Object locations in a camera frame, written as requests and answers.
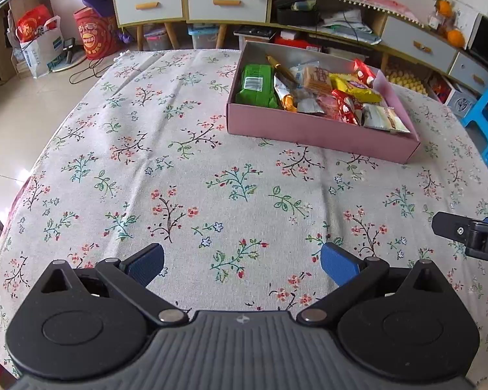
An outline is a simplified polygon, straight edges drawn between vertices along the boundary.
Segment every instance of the metal screw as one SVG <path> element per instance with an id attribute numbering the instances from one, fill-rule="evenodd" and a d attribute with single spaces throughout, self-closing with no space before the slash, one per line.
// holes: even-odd
<path id="1" fill-rule="evenodd" d="M 162 322 L 174 323 L 179 322 L 184 318 L 184 312 L 179 309 L 165 309 L 159 312 L 159 319 Z"/>
<path id="2" fill-rule="evenodd" d="M 327 313 L 321 309 L 309 308 L 302 311 L 302 319 L 307 322 L 317 322 L 325 320 Z"/>

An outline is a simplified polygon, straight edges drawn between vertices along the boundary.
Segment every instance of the orange drawer handle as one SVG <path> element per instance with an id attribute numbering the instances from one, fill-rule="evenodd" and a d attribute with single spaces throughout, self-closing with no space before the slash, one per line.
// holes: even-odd
<path id="1" fill-rule="evenodd" d="M 420 51 L 424 51 L 425 53 L 432 53 L 432 49 L 431 48 L 428 48 L 427 46 L 424 46 L 423 44 L 421 43 L 418 43 L 417 41 L 414 41 L 414 46 L 420 50 Z"/>
<path id="2" fill-rule="evenodd" d="M 213 4 L 216 6 L 240 6 L 240 0 L 214 0 Z"/>
<path id="3" fill-rule="evenodd" d="M 472 78 L 474 78 L 475 82 L 480 84 L 481 86 L 484 86 L 484 80 L 482 80 L 479 76 L 477 75 L 472 75 Z"/>
<path id="4" fill-rule="evenodd" d="M 159 1 L 151 3 L 136 4 L 136 10 L 147 10 L 149 8 L 156 8 L 159 5 Z"/>

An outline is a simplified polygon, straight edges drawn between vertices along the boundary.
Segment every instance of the red candy wrapper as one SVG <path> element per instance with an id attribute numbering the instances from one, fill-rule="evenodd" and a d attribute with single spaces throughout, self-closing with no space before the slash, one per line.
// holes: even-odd
<path id="1" fill-rule="evenodd" d="M 333 95 L 338 102 L 341 120 L 344 123 L 350 123 L 359 126 L 358 119 L 356 118 L 354 112 L 355 110 L 361 111 L 362 105 L 358 101 L 355 101 L 356 98 L 338 89 L 333 89 L 331 95 Z"/>
<path id="2" fill-rule="evenodd" d="M 316 102 L 325 111 L 325 118 L 330 118 L 337 122 L 342 121 L 342 115 L 336 97 L 332 95 L 318 95 L 316 97 Z"/>
<path id="3" fill-rule="evenodd" d="M 367 65 L 362 62 L 360 59 L 354 59 L 354 71 L 358 75 L 358 79 L 367 85 L 369 88 L 373 87 L 374 79 L 376 79 L 376 75 L 372 72 L 371 69 L 367 67 Z"/>

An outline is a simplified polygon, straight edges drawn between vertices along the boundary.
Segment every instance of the floral tablecloth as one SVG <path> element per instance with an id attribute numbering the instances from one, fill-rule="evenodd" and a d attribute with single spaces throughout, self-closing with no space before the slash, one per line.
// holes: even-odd
<path id="1" fill-rule="evenodd" d="M 229 135 L 238 58 L 125 54 L 65 119 L 0 238 L 0 362 L 13 370 L 5 329 L 53 259 L 88 268 L 160 242 L 165 268 L 148 288 L 190 316 L 295 315 L 334 289 L 319 264 L 333 241 L 393 266 L 433 259 L 480 329 L 469 377 L 488 377 L 488 263 L 430 227 L 437 211 L 488 216 L 488 170 L 457 119 L 394 86 L 423 142 L 408 165 Z"/>

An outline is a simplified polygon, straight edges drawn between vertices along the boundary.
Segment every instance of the white drawer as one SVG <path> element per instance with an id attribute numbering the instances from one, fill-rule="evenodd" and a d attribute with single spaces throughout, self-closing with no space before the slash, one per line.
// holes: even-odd
<path id="1" fill-rule="evenodd" d="M 418 27 L 391 16 L 381 36 L 383 44 L 448 72 L 457 50 Z"/>
<path id="2" fill-rule="evenodd" d="M 145 3 L 159 3 L 156 7 L 136 8 Z M 183 16 L 181 0 L 115 0 L 119 26 L 134 22 L 177 19 Z"/>
<path id="3" fill-rule="evenodd" d="M 488 89 L 488 71 L 461 52 L 457 54 L 449 75 L 481 94 Z"/>
<path id="4" fill-rule="evenodd" d="M 267 0 L 188 0 L 190 20 L 265 22 L 266 9 Z"/>

